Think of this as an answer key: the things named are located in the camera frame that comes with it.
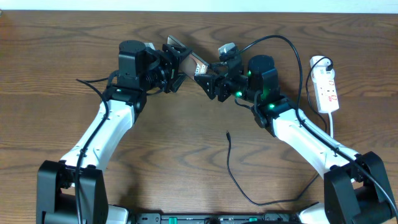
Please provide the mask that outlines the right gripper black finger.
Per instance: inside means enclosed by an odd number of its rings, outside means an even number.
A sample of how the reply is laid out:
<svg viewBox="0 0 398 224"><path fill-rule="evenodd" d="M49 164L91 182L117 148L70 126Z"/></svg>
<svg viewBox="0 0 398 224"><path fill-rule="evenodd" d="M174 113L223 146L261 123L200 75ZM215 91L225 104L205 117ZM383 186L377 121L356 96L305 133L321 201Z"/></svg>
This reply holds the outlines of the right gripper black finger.
<svg viewBox="0 0 398 224"><path fill-rule="evenodd" d="M217 92L217 84L218 84L218 76L217 75L209 75L209 74L201 74L195 75L194 80L197 84L199 84L202 89L205 91L206 95L209 99L213 100L216 97Z"/></svg>
<svg viewBox="0 0 398 224"><path fill-rule="evenodd" d="M210 63L208 67L210 70L217 70L221 68L227 68L228 64L226 62L215 62L215 63Z"/></svg>

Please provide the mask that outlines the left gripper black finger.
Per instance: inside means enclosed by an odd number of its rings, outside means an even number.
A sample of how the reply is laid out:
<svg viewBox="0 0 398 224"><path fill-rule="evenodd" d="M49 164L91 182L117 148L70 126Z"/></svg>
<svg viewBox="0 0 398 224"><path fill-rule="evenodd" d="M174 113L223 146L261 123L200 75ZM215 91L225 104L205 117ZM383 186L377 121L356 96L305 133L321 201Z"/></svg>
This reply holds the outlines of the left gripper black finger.
<svg viewBox="0 0 398 224"><path fill-rule="evenodd" d="M184 73L179 73L177 75L177 79L172 83L172 92L176 93L184 80L186 79L187 75Z"/></svg>
<svg viewBox="0 0 398 224"><path fill-rule="evenodd" d="M167 55L170 55L173 60L177 61L185 60L192 53L192 49L189 47L172 45L172 44L164 44L162 46L162 50Z"/></svg>

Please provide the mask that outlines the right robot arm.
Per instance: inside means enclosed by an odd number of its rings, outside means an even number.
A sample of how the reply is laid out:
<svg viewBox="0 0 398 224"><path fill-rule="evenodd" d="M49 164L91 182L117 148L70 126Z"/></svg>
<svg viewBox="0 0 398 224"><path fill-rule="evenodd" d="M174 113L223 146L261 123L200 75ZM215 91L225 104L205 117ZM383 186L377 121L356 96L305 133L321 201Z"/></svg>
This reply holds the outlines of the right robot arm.
<svg viewBox="0 0 398 224"><path fill-rule="evenodd" d="M251 102L256 123L294 148L323 179L324 201L298 212L301 223L384 223L397 206L381 158L360 154L314 125L280 93L274 60L257 55L244 68L241 57L210 65L199 62L192 78L210 99L230 95Z"/></svg>

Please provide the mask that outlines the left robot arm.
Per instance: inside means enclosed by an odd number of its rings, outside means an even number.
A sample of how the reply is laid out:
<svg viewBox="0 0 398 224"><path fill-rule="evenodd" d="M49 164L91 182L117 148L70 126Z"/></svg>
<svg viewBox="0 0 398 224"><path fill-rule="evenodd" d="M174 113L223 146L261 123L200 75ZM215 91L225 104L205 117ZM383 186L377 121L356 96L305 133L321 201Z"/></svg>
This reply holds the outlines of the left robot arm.
<svg viewBox="0 0 398 224"><path fill-rule="evenodd" d="M44 161L37 173L37 223L132 223L126 208L110 205L104 172L124 134L134 126L149 91L176 92L184 80L181 63L192 50L166 43L126 40L118 69L107 78L101 104L89 128L59 161Z"/></svg>

